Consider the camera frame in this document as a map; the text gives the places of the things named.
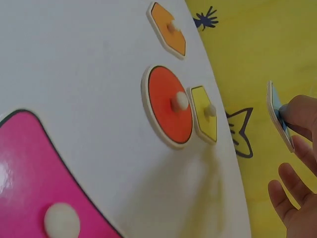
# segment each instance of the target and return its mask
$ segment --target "child's hand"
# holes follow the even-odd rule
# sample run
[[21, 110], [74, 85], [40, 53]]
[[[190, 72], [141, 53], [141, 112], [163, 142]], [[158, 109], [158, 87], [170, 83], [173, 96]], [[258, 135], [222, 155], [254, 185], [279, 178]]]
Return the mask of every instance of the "child's hand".
[[[295, 154], [317, 176], [317, 99], [297, 96], [280, 109], [288, 126], [313, 142], [313, 148], [300, 136], [293, 136]], [[298, 177], [288, 164], [280, 165], [279, 175], [301, 208], [290, 202], [277, 180], [268, 184], [268, 192], [276, 213], [287, 229], [287, 238], [317, 237], [317, 195]]]

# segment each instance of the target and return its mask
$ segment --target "wooden puzzle board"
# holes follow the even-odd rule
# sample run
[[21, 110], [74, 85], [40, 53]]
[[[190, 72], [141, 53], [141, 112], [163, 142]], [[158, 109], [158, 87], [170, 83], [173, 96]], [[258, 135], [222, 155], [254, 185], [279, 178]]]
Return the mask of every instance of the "wooden puzzle board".
[[[159, 43], [147, 0], [2, 3], [1, 118], [20, 108], [35, 112], [77, 182], [127, 238], [249, 238], [239, 167], [205, 49], [186, 3], [160, 4], [180, 23], [185, 60]], [[174, 151], [156, 136], [140, 92], [151, 64], [171, 68], [185, 88], [204, 85], [217, 108], [215, 146], [193, 135]]]

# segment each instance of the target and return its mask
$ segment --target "yellow table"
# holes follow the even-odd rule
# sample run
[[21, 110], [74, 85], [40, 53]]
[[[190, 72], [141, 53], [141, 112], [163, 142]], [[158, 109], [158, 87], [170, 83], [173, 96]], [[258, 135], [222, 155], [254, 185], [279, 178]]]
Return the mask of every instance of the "yellow table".
[[317, 1], [186, 2], [199, 27], [227, 112], [252, 235], [285, 237], [285, 228], [270, 204], [267, 183], [278, 178], [279, 164], [289, 162], [313, 190], [317, 186], [312, 173], [288, 152], [270, 121], [266, 83], [273, 81], [283, 103], [297, 94], [314, 95]]

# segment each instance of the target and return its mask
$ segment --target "puzzle piece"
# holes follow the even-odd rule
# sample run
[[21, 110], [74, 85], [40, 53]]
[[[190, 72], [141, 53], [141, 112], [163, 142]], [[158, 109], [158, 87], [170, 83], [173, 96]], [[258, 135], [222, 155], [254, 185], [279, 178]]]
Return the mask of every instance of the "puzzle piece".
[[292, 140], [290, 131], [288, 127], [286, 126], [286, 123], [284, 122], [284, 120], [281, 118], [279, 114], [279, 109], [282, 106], [282, 103], [271, 81], [267, 83], [266, 103], [267, 103], [268, 113], [277, 131], [281, 135], [289, 151], [294, 152], [294, 145], [293, 145], [293, 140]]
[[76, 210], [79, 238], [121, 237], [76, 182], [32, 112], [6, 116], [0, 141], [0, 237], [47, 237], [45, 213], [57, 202]]
[[186, 56], [186, 40], [173, 15], [157, 2], [153, 2], [147, 11], [147, 17], [162, 46], [183, 60]]
[[217, 142], [217, 116], [203, 86], [187, 89], [193, 108], [194, 125], [197, 135], [206, 143]]
[[193, 131], [193, 116], [185, 89], [164, 66], [149, 67], [141, 82], [142, 101], [157, 135], [168, 146], [181, 149]]

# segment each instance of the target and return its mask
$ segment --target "yellow puzzle piece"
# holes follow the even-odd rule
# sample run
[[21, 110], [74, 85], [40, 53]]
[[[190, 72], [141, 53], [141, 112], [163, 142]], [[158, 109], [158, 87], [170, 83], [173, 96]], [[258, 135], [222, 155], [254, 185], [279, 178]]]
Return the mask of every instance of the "yellow puzzle piece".
[[197, 135], [205, 142], [217, 142], [217, 116], [203, 86], [188, 89], [194, 114], [194, 126]]
[[183, 60], [186, 55], [186, 40], [173, 15], [154, 2], [147, 11], [147, 17], [163, 47]]

